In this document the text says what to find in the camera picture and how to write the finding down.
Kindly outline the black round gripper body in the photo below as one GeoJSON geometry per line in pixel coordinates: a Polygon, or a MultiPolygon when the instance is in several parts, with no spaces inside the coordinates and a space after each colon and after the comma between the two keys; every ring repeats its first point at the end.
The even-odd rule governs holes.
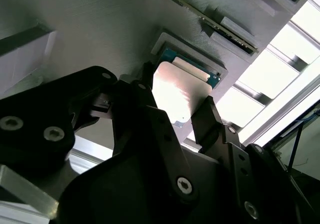
{"type": "Polygon", "coordinates": [[[198,200],[177,203],[137,154],[111,158],[78,176],[58,208],[61,224],[238,224],[229,181],[214,159],[186,150],[198,200]]]}

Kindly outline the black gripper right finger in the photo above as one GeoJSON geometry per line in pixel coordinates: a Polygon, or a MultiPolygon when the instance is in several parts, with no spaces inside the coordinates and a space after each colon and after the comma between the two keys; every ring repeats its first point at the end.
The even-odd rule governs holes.
{"type": "Polygon", "coordinates": [[[235,224],[311,224],[313,209],[271,149],[243,146],[208,96],[192,115],[200,153],[218,161],[220,206],[235,224]]]}

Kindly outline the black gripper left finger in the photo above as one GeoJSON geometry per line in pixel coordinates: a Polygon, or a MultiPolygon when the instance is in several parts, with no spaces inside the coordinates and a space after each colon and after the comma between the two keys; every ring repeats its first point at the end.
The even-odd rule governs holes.
{"type": "Polygon", "coordinates": [[[153,66],[139,79],[118,80],[93,66],[0,102],[0,161],[17,171],[45,175],[60,169],[75,144],[75,133],[104,116],[112,120],[113,157],[138,155],[184,205],[198,200],[189,164],[169,118],[151,92],[153,66]]]}

